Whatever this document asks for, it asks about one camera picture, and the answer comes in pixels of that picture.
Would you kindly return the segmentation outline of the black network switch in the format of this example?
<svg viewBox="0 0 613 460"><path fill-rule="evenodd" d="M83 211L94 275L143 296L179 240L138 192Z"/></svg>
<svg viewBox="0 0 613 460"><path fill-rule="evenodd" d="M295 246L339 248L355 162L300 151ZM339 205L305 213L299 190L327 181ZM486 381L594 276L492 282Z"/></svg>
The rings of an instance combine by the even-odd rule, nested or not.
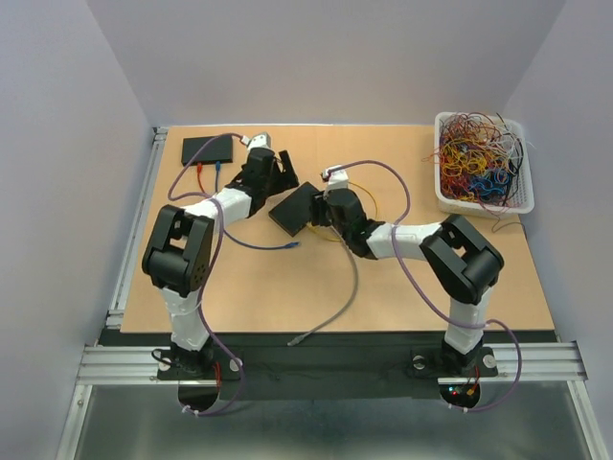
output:
<svg viewBox="0 0 613 460"><path fill-rule="evenodd" d="M225 164L234 161L234 141L228 135L183 139L181 164L187 166Z"/></svg>
<svg viewBox="0 0 613 460"><path fill-rule="evenodd" d="M310 200L319 190L304 182L268 212L268 216L290 237L298 235L310 222Z"/></svg>

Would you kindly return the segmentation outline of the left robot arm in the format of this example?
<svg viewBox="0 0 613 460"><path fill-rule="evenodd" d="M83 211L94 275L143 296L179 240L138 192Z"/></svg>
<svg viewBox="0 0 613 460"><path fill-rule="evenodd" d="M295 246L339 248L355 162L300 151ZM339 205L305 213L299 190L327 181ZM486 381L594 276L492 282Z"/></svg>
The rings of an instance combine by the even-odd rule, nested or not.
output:
<svg viewBox="0 0 613 460"><path fill-rule="evenodd" d="M213 239L221 238L227 225L254 216L271 196L298 186L287 151L251 148L241 171L220 191L194 205L160 209L142 260L170 317L170 352L160 363L194 378L212 370L211 333L200 314L202 290L220 250Z"/></svg>

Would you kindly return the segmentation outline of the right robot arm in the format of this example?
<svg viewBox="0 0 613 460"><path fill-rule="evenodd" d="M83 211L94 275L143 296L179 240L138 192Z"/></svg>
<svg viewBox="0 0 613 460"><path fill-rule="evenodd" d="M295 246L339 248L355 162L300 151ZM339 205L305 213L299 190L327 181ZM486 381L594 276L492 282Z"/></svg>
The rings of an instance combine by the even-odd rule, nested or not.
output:
<svg viewBox="0 0 613 460"><path fill-rule="evenodd" d="M449 296L449 313L424 302L447 323L440 351L443 368L461 374L483 346L486 310L504 267L501 253L463 216L441 222L393 225L368 218L350 189L317 192L309 198L310 223L333 229L359 258L425 261Z"/></svg>

